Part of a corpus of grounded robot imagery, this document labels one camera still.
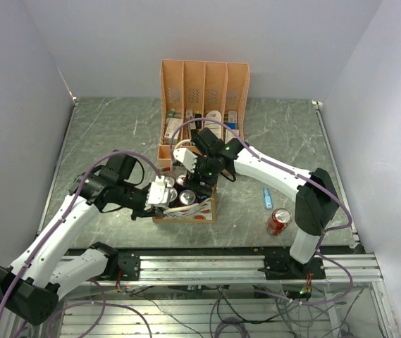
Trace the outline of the purple Fanta can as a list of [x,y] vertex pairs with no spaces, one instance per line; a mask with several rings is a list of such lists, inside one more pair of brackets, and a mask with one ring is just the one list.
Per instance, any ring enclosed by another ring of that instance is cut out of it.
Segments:
[[182,190],[178,195],[181,206],[191,206],[196,203],[197,195],[190,189]]

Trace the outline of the Red Bull can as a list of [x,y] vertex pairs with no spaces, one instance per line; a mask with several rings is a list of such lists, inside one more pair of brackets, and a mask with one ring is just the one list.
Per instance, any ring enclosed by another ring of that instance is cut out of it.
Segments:
[[186,174],[180,174],[179,176],[177,176],[176,178],[176,183],[181,186],[184,187],[185,186],[185,179],[186,179]]

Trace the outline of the red cola can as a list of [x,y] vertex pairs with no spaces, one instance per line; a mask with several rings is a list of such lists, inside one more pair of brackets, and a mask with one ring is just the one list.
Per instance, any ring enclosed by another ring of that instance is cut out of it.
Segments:
[[277,208],[266,222],[266,231],[273,236],[278,236],[290,225],[291,221],[292,215],[288,209]]

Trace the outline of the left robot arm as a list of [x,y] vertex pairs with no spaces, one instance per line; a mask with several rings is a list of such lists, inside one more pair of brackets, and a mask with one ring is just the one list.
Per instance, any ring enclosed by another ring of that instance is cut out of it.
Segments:
[[59,212],[9,266],[0,266],[0,309],[32,325],[42,324],[58,302],[90,278],[110,280],[118,272],[118,252],[97,242],[75,260],[60,260],[84,227],[108,204],[131,210],[132,220],[153,215],[150,187],[128,179],[135,164],[147,160],[135,151],[114,151],[78,176]]

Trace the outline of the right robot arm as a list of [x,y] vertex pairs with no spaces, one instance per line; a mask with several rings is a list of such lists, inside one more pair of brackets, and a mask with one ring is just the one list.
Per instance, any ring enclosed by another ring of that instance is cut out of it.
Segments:
[[192,140],[197,153],[177,148],[173,157],[189,175],[186,184],[210,195],[219,174],[227,171],[250,177],[273,187],[295,202],[295,224],[299,230],[285,262],[289,276],[298,279],[310,270],[321,235],[338,209],[337,193],[331,176],[322,168],[310,171],[277,161],[236,137],[225,143],[205,128]]

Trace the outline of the black and yellow can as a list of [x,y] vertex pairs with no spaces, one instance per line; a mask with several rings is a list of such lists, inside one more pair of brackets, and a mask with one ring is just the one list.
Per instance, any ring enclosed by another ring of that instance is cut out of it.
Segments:
[[174,187],[169,187],[169,202],[172,203],[178,198],[178,191]]

